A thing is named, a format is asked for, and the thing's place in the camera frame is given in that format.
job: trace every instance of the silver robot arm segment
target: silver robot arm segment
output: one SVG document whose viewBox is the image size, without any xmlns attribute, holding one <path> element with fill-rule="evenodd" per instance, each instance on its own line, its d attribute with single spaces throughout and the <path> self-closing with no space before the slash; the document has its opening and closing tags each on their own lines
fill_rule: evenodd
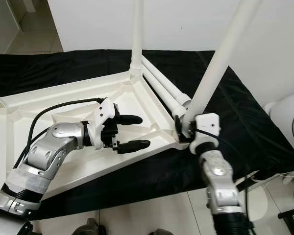
<svg viewBox="0 0 294 235">
<path fill-rule="evenodd" d="M 138 116 L 120 115 L 117 105 L 106 98 L 94 111 L 92 121 L 56 123 L 48 128 L 27 157 L 11 170 L 1 188 L 0 234 L 27 235 L 32 231 L 33 226 L 27 220 L 38 210 L 51 180 L 71 151 L 93 146 L 94 150 L 111 147 L 118 153 L 129 153 L 149 147 L 147 140 L 123 144 L 116 140 L 117 124 L 142 121 Z"/>
</svg>

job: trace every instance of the white wall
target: white wall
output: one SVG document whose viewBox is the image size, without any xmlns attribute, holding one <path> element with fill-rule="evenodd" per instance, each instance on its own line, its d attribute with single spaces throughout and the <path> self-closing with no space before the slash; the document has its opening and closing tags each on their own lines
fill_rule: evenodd
<svg viewBox="0 0 294 235">
<path fill-rule="evenodd" d="M 18 24 L 7 1 L 0 0 L 0 53 L 6 52 L 18 32 Z"/>
<path fill-rule="evenodd" d="M 145 0 L 144 49 L 210 50 L 239 0 Z M 130 49 L 132 0 L 49 0 L 64 51 Z M 230 66 L 260 104 L 294 93 L 294 0 L 263 0 Z"/>
<path fill-rule="evenodd" d="M 230 66 L 260 104 L 294 94 L 294 0 L 264 0 Z"/>
</svg>

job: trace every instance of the black cable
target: black cable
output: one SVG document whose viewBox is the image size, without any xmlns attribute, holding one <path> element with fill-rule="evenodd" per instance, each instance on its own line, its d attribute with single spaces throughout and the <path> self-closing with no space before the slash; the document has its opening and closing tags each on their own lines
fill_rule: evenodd
<svg viewBox="0 0 294 235">
<path fill-rule="evenodd" d="M 200 132 L 202 134 L 211 136 L 223 143 L 225 143 L 226 145 L 228 145 L 242 160 L 244 160 L 245 163 L 245 211 L 246 211 L 246 218 L 248 220 L 248 222 L 250 222 L 249 220 L 249 214 L 248 214 L 248 182 L 247 182 L 247 175 L 248 175 L 248 164 L 246 162 L 246 159 L 243 158 L 243 156 L 240 154 L 240 152 L 228 141 L 226 141 L 225 139 L 216 136 L 214 134 L 211 134 L 209 132 L 203 131 L 203 130 L 199 130 L 199 129 L 195 129 L 195 131 Z M 253 235 L 256 235 L 256 232 L 254 231 L 253 228 L 250 228 L 251 232 L 253 233 Z"/>
<path fill-rule="evenodd" d="M 41 137 L 44 133 L 46 133 L 48 130 L 45 129 L 42 132 L 40 132 L 38 135 L 36 135 L 30 142 L 30 144 L 34 143 L 39 137 Z M 23 156 L 25 155 L 25 151 L 26 151 L 26 146 L 24 147 L 23 151 L 21 152 L 19 158 L 17 159 L 16 163 L 14 164 L 14 169 L 18 167 L 18 165 L 20 164 L 21 160 L 23 159 Z"/>
<path fill-rule="evenodd" d="M 69 102 L 65 102 L 65 103 L 61 103 L 61 104 L 57 104 L 57 105 L 54 105 L 54 106 L 51 106 L 47 109 L 44 109 L 43 111 L 41 111 L 39 114 L 36 115 L 36 117 L 34 118 L 33 122 L 31 123 L 31 126 L 30 126 L 30 129 L 29 129 L 29 133 L 28 133 L 28 138 L 27 138 L 27 144 L 26 144 L 26 147 L 25 147 L 25 151 L 23 153 L 23 156 L 26 156 L 27 153 L 29 152 L 29 149 L 30 149 L 30 145 L 32 144 L 32 137 L 33 137 L 33 132 L 34 132 L 34 127 L 35 127 L 35 124 L 37 122 L 37 120 L 43 115 L 45 114 L 46 112 L 49 112 L 50 110 L 53 110 L 53 109 L 57 109 L 57 108 L 60 108 L 60 107 L 63 107 L 63 106 L 67 106 L 67 105 L 72 105 L 72 104 L 79 104 L 79 103 L 86 103 L 86 102 L 93 102 L 93 101 L 96 101 L 98 103 L 102 103 L 104 99 L 102 98 L 91 98 L 91 99 L 81 99 L 81 100 L 75 100 L 75 101 L 69 101 Z M 17 162 L 15 163 L 14 167 L 13 168 L 17 168 L 17 166 L 19 165 L 19 163 L 21 162 L 22 160 L 22 155 L 18 158 Z"/>
</svg>

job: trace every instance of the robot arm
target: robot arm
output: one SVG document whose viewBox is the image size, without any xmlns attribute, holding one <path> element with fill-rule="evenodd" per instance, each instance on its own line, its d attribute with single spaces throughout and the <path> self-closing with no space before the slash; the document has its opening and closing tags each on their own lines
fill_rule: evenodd
<svg viewBox="0 0 294 235">
<path fill-rule="evenodd" d="M 218 141 L 196 129 L 219 135 L 219 116 L 203 114 L 195 117 L 194 140 L 190 151 L 199 156 L 199 165 L 207 185 L 208 208 L 213 216 L 217 234 L 248 235 L 252 223 L 247 219 L 239 201 L 239 193 L 233 182 L 233 169 L 217 149 Z"/>
<path fill-rule="evenodd" d="M 30 149 L 27 157 L 12 169 L 0 191 L 0 234 L 31 232 L 27 217 L 38 210 L 40 200 L 55 177 L 65 157 L 84 146 L 95 149 L 111 147 L 118 153 L 135 152 L 150 145 L 149 141 L 116 140 L 117 124 L 139 124 L 138 116 L 120 115 L 117 105 L 105 99 L 95 110 L 93 120 L 56 123 Z"/>
</svg>

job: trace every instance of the tiled floor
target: tiled floor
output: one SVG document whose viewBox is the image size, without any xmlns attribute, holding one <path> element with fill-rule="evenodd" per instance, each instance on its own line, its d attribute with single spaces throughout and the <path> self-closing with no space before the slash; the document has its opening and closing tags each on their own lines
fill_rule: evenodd
<svg viewBox="0 0 294 235">
<path fill-rule="evenodd" d="M 21 27 L 23 33 L 15 38 L 8 53 L 63 51 L 47 5 L 36 13 L 27 13 Z M 254 221 L 258 235 L 290 235 L 277 214 L 294 209 L 293 191 L 294 180 L 283 185 L 282 177 L 278 177 L 269 182 L 263 191 L 250 193 L 250 214 L 259 214 L 261 210 L 264 214 L 261 219 Z M 148 235 L 157 228 L 169 230 L 175 235 L 214 235 L 206 200 L 205 190 L 199 189 L 100 211 L 36 221 L 34 227 L 43 235 L 69 235 L 85 224 L 88 217 L 95 217 L 107 228 L 108 235 Z"/>
<path fill-rule="evenodd" d="M 278 177 L 258 189 L 257 193 L 250 192 L 249 198 L 251 218 L 261 213 L 259 210 L 263 211 L 263 216 L 254 220 L 256 233 L 291 235 L 284 221 L 278 219 L 277 215 L 294 209 L 294 180 L 283 185 L 282 177 Z M 100 211 L 36 221 L 34 227 L 43 235 L 69 235 L 85 224 L 88 217 L 94 217 L 106 227 L 108 235 L 148 235 L 157 228 L 169 230 L 174 235 L 214 235 L 213 221 L 206 208 L 206 201 L 205 189 L 198 189 Z"/>
<path fill-rule="evenodd" d="M 14 39 L 7 54 L 49 54 L 63 51 L 48 4 L 37 12 L 27 12 L 22 32 Z"/>
</svg>

